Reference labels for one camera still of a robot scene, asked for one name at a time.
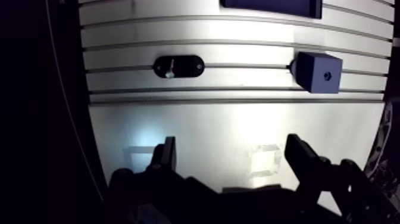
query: screw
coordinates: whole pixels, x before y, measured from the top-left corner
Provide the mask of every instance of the screw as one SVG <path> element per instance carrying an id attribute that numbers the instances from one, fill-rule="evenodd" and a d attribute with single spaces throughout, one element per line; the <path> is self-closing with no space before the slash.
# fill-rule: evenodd
<path id="1" fill-rule="evenodd" d="M 329 81 L 332 78 L 332 74 L 328 71 L 327 73 L 324 74 L 324 79 L 325 81 Z"/>
<path id="2" fill-rule="evenodd" d="M 167 79 L 172 79 L 174 76 L 175 76 L 175 74 L 174 74 L 172 71 L 168 71 L 168 72 L 165 74 L 165 77 L 166 77 Z"/>

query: mounting hole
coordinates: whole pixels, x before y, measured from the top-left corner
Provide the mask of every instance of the mounting hole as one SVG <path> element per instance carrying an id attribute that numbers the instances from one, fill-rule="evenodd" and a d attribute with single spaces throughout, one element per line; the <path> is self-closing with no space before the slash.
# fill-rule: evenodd
<path id="1" fill-rule="evenodd" d="M 330 74 L 330 72 L 325 72 L 324 74 L 324 79 L 325 81 L 329 81 L 332 78 L 332 74 Z"/>

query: dark panel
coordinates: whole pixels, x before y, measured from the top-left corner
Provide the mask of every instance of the dark panel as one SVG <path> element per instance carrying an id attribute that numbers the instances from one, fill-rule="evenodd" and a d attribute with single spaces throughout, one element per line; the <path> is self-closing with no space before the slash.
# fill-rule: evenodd
<path id="1" fill-rule="evenodd" d="M 226 8 L 271 11 L 322 18 L 322 0 L 221 0 Z"/>

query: metal surface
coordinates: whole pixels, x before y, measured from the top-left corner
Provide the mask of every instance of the metal surface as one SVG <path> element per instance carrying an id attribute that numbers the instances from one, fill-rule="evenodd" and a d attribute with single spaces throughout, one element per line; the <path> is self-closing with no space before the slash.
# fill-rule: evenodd
<path id="1" fill-rule="evenodd" d="M 174 143 L 175 137 L 167 137 L 165 144 L 157 145 L 144 172 L 113 172 L 104 202 L 105 223 L 399 223 L 397 209 L 353 161 L 332 165 L 296 134 L 287 136 L 285 148 L 285 158 L 300 181 L 296 191 L 265 186 L 226 188 L 216 194 L 195 178 L 183 179 L 175 172 Z M 322 191 L 332 193 L 342 216 L 317 205 Z M 146 209 L 142 216 L 140 208 L 147 204 L 156 209 Z"/>
<path id="2" fill-rule="evenodd" d="M 252 153 L 283 149 L 291 132 L 334 163 L 365 165 L 383 110 L 394 7 L 326 0 L 323 18 L 313 20 L 223 8 L 219 0 L 89 1 L 79 9 L 83 56 L 107 180 L 124 166 L 125 148 L 170 135 L 185 149 L 177 172 L 216 191 L 273 183 L 294 189 L 285 160 L 277 175 L 251 174 Z M 339 94 L 308 94 L 294 83 L 286 67 L 299 51 L 343 59 Z M 158 57 L 188 54 L 203 59 L 202 76 L 152 74 Z M 321 203 L 335 210 L 328 196 Z"/>
<path id="3" fill-rule="evenodd" d="M 111 73 L 87 74 L 90 91 L 143 89 L 143 88 L 226 88 L 264 87 L 299 88 L 289 70 L 286 69 L 223 69 L 208 68 L 196 78 L 160 79 L 152 70 L 115 71 Z M 340 88 L 385 90 L 387 77 L 342 73 Z"/>
<path id="4" fill-rule="evenodd" d="M 313 45 L 356 54 L 390 56 L 391 43 L 350 33 L 313 27 L 251 21 L 186 20 L 120 24 L 82 30 L 83 47 L 119 47 L 123 43 L 142 45 L 156 41 L 192 40 L 199 43 L 254 45 Z"/>
<path id="5" fill-rule="evenodd" d="M 366 0 L 365 2 L 365 4 L 368 5 L 369 9 L 374 8 L 374 5 L 376 5 L 377 3 L 378 2 L 374 2 L 372 0 Z M 378 9 L 381 11 L 381 14 L 386 13 L 389 16 L 394 15 L 394 9 L 390 6 L 381 4 L 381 6 L 376 8 L 376 10 L 374 11 L 378 11 Z M 229 15 L 236 16 L 238 18 L 273 18 L 281 20 L 280 23 L 288 23 L 285 20 L 297 21 L 303 22 L 303 24 L 308 23 L 320 26 L 329 26 L 332 29 L 335 29 L 335 27 L 337 27 L 340 29 L 354 30 L 356 32 L 368 33 L 388 39 L 392 38 L 393 35 L 393 26 L 388 23 L 373 20 L 371 18 L 363 17 L 357 14 L 333 10 L 327 7 L 323 8 L 323 18 L 321 20 L 279 13 L 220 8 L 218 0 L 122 0 L 82 6 L 80 8 L 81 25 L 155 17 L 157 17 L 157 20 L 167 20 L 167 18 L 163 17 L 177 17 L 183 15 Z"/>
<path id="6" fill-rule="evenodd" d="M 251 176 L 257 148 L 273 144 L 282 150 L 288 133 L 332 163 L 350 158 L 363 167 L 382 110 L 383 103 L 147 105 L 91 107 L 90 116 L 107 181 L 125 167 L 124 149 L 154 147 L 174 135 L 177 173 L 220 192 L 277 183 L 295 189 L 298 181 L 284 159 L 276 175 Z M 337 210 L 328 195 L 320 203 Z"/>
<path id="7" fill-rule="evenodd" d="M 160 55 L 195 54 L 207 64 L 250 64 L 259 66 L 286 66 L 293 60 L 296 52 L 303 48 L 262 45 L 232 44 L 191 44 L 158 45 L 108 49 L 84 52 L 85 67 L 91 69 L 148 66 Z M 343 69 L 369 71 L 386 74 L 389 60 L 342 52 L 325 51 L 334 57 L 343 59 Z"/>

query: white surface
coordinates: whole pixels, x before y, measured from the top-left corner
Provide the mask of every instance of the white surface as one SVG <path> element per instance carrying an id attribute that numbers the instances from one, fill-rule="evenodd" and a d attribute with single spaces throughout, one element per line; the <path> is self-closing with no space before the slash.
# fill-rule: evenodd
<path id="1" fill-rule="evenodd" d="M 95 0 L 79 0 L 80 3 L 92 1 Z M 395 3 L 394 0 L 386 0 L 386 2 Z M 372 0 L 324 0 L 323 3 L 373 15 L 389 21 L 393 21 L 395 15 L 393 7 Z"/>
<path id="2" fill-rule="evenodd" d="M 117 48 L 83 53 L 86 69 L 128 66 L 150 66 L 163 55 L 198 55 L 207 63 L 237 63 L 258 65 L 289 65 L 295 49 L 281 46 L 260 45 L 161 45 L 134 48 Z M 343 60 L 343 69 L 385 74 L 389 60 L 362 55 L 325 51 Z"/>
<path id="3" fill-rule="evenodd" d="M 370 99 L 382 100 L 383 94 L 340 92 L 338 94 L 311 94 L 307 91 L 184 91 L 140 92 L 123 94 L 93 94 L 91 102 L 122 102 L 158 100 L 208 100 L 208 99 Z"/>
<path id="4" fill-rule="evenodd" d="M 385 90 L 387 77 L 342 73 L 340 88 Z M 86 75 L 90 91 L 107 89 L 179 88 L 179 87 L 278 87 L 300 88 L 286 69 L 207 68 L 194 79 L 161 79 L 152 70 L 115 71 Z"/>
<path id="5" fill-rule="evenodd" d="M 253 187 L 251 155 L 259 146 L 285 148 L 297 133 L 321 156 L 364 167 L 383 110 L 378 104 L 203 104 L 91 107 L 90 116 L 107 182 L 124 167 L 123 150 L 153 147 L 176 136 L 177 172 L 214 189 Z M 295 189 L 282 157 L 277 176 L 262 180 Z M 322 205 L 335 209 L 331 198 Z"/>
<path id="6" fill-rule="evenodd" d="M 123 0 L 83 6 L 79 9 L 79 13 L 81 25 L 134 18 L 158 17 L 160 20 L 166 20 L 166 18 L 160 17 L 175 17 L 181 15 L 231 15 L 237 17 L 260 17 L 300 21 L 310 25 L 319 24 L 338 27 L 369 33 L 384 38 L 393 37 L 393 26 L 388 23 L 356 14 L 332 10 L 330 8 L 323 8 L 323 17 L 319 20 L 280 13 L 222 8 L 220 7 L 219 0 L 145 0 L 133 2 L 131 0 Z"/>
<path id="7" fill-rule="evenodd" d="M 83 47 L 152 41 L 257 41 L 300 43 L 390 56 L 392 44 L 373 38 L 312 27 L 251 21 L 160 21 L 82 30 Z"/>

